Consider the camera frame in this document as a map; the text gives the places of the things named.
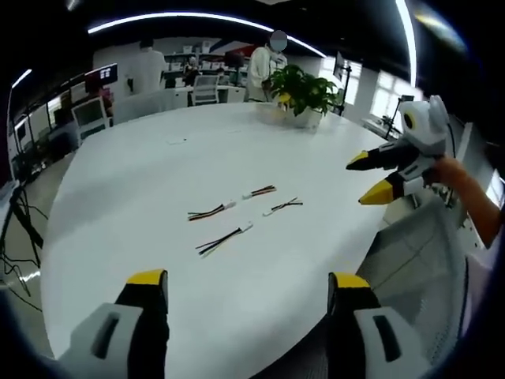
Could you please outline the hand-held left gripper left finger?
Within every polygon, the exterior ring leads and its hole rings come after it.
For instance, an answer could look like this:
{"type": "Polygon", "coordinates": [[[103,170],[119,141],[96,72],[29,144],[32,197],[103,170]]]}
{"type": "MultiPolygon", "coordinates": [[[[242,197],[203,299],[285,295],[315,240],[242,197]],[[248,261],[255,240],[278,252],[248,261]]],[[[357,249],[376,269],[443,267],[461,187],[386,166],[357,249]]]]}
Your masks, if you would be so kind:
{"type": "Polygon", "coordinates": [[[164,378],[168,325],[167,270],[138,272],[71,333],[58,359],[68,378],[164,378]]]}

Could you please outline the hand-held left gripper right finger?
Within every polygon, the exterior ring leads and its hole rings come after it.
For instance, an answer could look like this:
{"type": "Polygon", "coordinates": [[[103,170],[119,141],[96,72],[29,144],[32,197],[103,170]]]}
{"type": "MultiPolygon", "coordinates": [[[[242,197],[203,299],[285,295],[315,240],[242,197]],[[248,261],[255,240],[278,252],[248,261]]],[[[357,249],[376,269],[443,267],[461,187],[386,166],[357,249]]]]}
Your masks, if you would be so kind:
{"type": "Polygon", "coordinates": [[[431,369],[415,329],[360,276],[328,274],[326,324],[329,378],[422,378],[431,369]]]}

